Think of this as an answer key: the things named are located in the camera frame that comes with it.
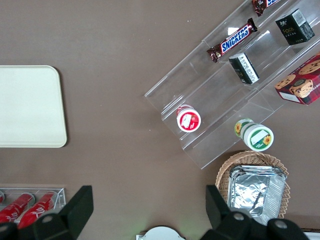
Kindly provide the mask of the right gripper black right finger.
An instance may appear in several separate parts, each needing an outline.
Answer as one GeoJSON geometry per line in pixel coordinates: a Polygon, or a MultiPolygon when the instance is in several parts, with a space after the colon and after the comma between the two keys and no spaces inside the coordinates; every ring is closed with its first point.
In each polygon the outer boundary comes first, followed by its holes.
{"type": "Polygon", "coordinates": [[[205,207],[212,229],[202,240],[305,240],[307,236],[294,222],[273,218],[267,225],[247,214],[231,211],[215,185],[207,185],[205,207]]]}

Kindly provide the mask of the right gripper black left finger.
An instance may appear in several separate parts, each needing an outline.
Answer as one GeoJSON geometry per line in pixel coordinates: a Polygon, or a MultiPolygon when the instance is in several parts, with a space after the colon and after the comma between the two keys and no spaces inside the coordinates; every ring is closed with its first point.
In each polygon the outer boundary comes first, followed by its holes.
{"type": "Polygon", "coordinates": [[[2,240],[76,240],[94,211],[93,188],[83,185],[58,212],[41,216],[28,227],[0,225],[2,240]]]}

